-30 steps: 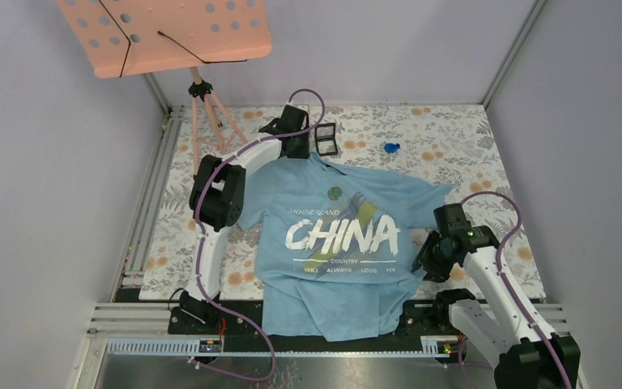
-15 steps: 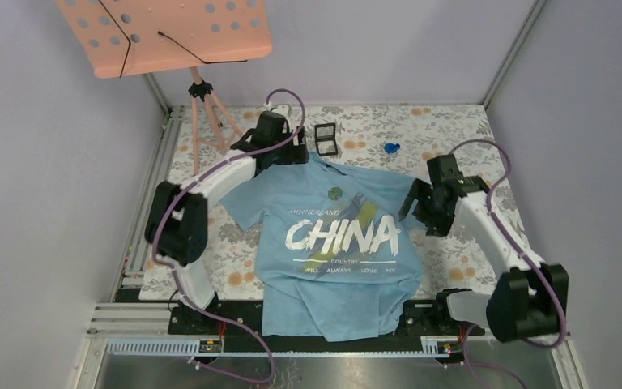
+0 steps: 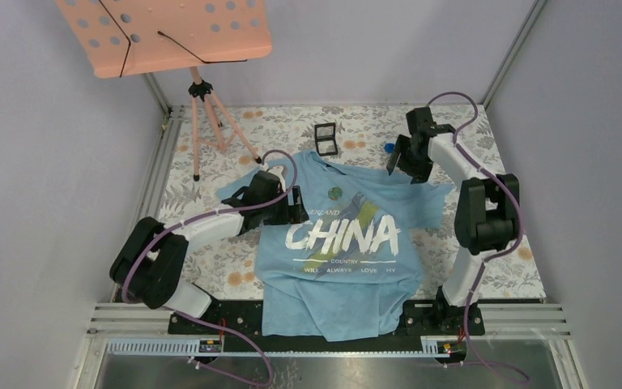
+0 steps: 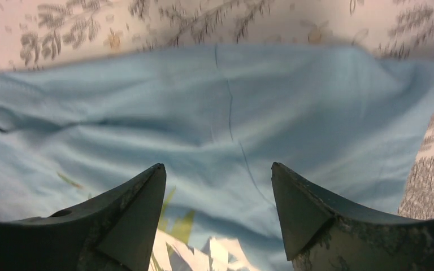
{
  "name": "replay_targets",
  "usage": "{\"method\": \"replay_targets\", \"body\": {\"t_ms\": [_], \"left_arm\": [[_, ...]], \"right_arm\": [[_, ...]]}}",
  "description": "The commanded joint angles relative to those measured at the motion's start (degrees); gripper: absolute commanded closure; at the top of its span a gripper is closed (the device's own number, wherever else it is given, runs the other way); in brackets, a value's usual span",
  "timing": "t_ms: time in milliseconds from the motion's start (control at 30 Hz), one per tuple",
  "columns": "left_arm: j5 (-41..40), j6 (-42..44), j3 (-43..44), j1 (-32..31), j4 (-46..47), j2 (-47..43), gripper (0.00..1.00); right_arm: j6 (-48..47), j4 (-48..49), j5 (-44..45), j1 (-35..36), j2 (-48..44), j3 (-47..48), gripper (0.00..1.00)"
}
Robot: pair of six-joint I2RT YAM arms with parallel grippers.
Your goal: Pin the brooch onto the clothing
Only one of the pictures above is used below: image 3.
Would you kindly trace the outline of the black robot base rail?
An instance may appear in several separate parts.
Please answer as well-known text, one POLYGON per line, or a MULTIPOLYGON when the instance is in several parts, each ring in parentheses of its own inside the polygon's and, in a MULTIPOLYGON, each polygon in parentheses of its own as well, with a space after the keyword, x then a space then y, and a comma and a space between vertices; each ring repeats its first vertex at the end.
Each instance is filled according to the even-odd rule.
POLYGON ((483 336, 489 326, 475 303, 472 318, 463 325, 434 325, 428 316, 432 301, 405 301, 385 317, 364 306, 347 304, 329 309, 271 290, 262 301, 216 300, 198 323, 171 314, 168 333, 181 336, 236 336, 249 344, 256 337, 322 337, 327 342, 344 342, 380 336, 444 336, 464 341, 483 336))

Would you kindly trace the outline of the black square brooch box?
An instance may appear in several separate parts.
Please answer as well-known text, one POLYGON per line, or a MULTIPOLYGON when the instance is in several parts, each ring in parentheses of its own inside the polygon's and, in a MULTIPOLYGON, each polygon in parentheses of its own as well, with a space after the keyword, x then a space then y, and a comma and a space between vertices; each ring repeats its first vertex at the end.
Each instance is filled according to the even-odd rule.
POLYGON ((320 156, 337 156, 339 154, 336 135, 336 122, 326 122, 313 126, 315 148, 320 156))

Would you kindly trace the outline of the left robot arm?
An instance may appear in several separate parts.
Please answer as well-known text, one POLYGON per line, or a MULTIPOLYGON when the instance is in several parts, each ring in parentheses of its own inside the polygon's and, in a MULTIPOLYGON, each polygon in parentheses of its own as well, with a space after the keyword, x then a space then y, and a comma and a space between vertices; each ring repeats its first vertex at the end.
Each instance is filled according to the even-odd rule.
POLYGON ((218 325, 219 312, 211 305, 212 295, 181 278, 187 254, 261 225, 308 220, 300 186, 278 173, 258 171, 247 186, 212 211, 170 227, 150 216, 142 218, 111 265, 109 277, 125 299, 185 314, 196 331, 208 333, 218 325))

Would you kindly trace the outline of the round white-backed brooch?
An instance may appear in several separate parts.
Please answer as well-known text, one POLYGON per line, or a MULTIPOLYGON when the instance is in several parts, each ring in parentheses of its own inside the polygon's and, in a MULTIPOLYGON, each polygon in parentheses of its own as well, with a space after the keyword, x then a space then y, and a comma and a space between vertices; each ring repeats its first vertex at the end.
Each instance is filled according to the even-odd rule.
POLYGON ((343 190, 338 186, 334 186, 328 190, 327 195, 330 200, 338 201, 343 196, 343 190))

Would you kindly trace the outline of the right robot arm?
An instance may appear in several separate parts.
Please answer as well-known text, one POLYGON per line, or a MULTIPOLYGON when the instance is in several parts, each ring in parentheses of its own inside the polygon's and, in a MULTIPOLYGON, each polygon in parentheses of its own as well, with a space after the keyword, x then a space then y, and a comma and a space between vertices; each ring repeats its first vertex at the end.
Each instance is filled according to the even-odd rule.
POLYGON ((472 318, 479 284, 488 262, 509 244, 522 240, 520 185, 513 174, 494 174, 458 141, 451 125, 438 124, 428 107, 406 115, 407 135, 398 137, 387 164, 412 183, 426 182, 439 165, 459 192, 454 234, 459 251, 454 272, 437 290, 428 316, 433 326, 451 334, 472 318))

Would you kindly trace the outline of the light blue printed t-shirt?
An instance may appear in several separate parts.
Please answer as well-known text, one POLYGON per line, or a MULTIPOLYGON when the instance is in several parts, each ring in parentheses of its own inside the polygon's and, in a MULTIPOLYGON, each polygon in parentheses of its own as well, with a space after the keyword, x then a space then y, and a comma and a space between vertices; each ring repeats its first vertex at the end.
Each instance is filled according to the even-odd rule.
POLYGON ((385 317, 424 282, 413 229, 439 229, 450 184, 411 184, 402 173, 339 165, 315 151, 269 161, 286 165, 287 182, 301 188, 309 220, 265 226, 254 272, 275 290, 329 309, 364 306, 385 317), (328 198, 338 186, 343 196, 328 198))

